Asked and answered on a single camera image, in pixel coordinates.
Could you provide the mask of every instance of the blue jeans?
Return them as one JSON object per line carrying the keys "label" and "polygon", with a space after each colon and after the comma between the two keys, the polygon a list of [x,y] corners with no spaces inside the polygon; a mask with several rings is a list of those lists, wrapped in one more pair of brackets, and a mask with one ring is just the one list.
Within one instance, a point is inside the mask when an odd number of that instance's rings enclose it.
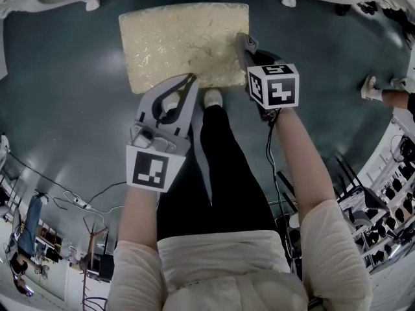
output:
{"label": "blue jeans", "polygon": [[42,201],[38,196],[33,196],[30,200],[27,210],[25,228],[19,236],[18,246],[24,252],[33,256],[36,241],[36,232],[39,225],[40,211],[42,210]]}

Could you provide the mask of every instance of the shirt sleeve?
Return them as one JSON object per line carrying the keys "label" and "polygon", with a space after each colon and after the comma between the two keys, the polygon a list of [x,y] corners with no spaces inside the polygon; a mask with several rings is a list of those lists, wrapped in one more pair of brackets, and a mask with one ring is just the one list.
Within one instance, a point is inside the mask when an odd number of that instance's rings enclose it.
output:
{"label": "shirt sleeve", "polygon": [[167,296],[158,254],[141,244],[121,241],[114,252],[107,311],[160,311]]}
{"label": "shirt sleeve", "polygon": [[301,245],[303,281],[310,295],[322,298],[328,310],[369,310],[369,273],[336,201],[325,201],[305,216]]}

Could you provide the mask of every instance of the black hair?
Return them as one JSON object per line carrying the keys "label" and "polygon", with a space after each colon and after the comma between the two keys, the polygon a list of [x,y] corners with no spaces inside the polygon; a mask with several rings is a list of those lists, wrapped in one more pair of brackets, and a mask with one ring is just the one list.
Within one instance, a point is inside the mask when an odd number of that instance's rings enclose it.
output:
{"label": "black hair", "polygon": [[16,286],[16,289],[19,291],[19,293],[26,295],[26,296],[30,296],[26,288],[19,286],[17,279],[13,279],[13,283]]}

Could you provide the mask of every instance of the white cube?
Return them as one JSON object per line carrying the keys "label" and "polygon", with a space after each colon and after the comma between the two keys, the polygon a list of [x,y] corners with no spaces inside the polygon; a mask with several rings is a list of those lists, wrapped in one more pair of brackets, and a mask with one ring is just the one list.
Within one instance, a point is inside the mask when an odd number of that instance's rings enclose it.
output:
{"label": "white cube", "polygon": [[248,67],[250,96],[265,109],[298,106],[300,78],[293,64]]}

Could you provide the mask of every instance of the white shirt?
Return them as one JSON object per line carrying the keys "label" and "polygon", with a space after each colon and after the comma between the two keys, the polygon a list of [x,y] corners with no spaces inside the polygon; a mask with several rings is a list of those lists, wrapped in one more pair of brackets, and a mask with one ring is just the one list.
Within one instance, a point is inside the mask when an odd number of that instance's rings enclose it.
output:
{"label": "white shirt", "polygon": [[336,201],[313,209],[301,226],[303,282],[289,273],[275,231],[177,236],[159,255],[120,242],[107,310],[305,311],[308,296],[328,310],[368,310],[368,272]]}

